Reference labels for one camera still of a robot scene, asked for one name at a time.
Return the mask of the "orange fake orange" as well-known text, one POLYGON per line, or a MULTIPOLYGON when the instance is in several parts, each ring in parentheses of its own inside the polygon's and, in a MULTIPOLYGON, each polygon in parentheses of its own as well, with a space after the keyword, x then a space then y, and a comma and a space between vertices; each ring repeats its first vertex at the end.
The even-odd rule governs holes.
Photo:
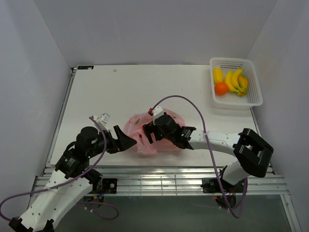
POLYGON ((214 86, 214 91, 216 95, 219 96, 225 95, 229 91, 228 85, 224 82, 217 83, 214 86))

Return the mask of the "yellow fake banana bunch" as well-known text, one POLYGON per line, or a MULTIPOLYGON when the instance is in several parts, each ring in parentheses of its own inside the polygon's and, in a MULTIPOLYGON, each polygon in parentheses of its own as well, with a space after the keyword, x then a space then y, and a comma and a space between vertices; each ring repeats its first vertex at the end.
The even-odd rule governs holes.
POLYGON ((247 95, 248 89, 240 88, 238 84, 238 77, 242 75, 243 69, 236 71, 229 70, 225 77, 225 83, 228 85, 229 92, 237 93, 238 96, 244 97, 247 95))

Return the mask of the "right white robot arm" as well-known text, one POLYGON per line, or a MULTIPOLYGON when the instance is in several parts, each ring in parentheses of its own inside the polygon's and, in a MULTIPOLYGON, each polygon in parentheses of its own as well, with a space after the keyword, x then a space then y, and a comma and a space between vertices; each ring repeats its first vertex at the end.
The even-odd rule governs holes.
POLYGON ((236 157, 237 161, 220 171, 218 186, 224 192, 229 192, 250 175, 265 177, 274 152, 269 143, 249 128, 240 133, 204 133, 195 127, 180 126, 167 114, 142 128, 151 144, 166 139, 180 149, 212 150, 236 157))

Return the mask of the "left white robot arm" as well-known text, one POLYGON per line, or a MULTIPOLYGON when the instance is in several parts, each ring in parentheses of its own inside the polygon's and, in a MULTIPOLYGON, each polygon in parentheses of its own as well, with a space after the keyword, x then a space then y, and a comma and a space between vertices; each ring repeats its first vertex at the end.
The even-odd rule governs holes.
POLYGON ((65 149, 36 200, 21 216, 12 218, 9 226, 16 232, 51 232, 81 198, 99 192, 102 175, 89 167, 90 159, 103 152, 126 151, 137 143, 118 126, 114 130, 116 139, 108 130, 82 128, 65 149))

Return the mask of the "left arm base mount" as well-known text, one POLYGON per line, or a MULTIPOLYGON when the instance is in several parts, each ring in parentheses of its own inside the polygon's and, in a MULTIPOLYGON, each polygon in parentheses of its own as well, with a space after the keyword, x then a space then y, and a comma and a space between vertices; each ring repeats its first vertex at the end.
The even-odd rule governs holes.
POLYGON ((114 205, 105 203, 106 194, 115 194, 117 192, 117 178, 105 178, 95 169, 91 169, 89 172, 84 172, 82 178, 87 179, 91 185, 89 192, 90 196, 84 196, 81 204, 85 207, 100 208, 102 206, 116 209, 114 205))

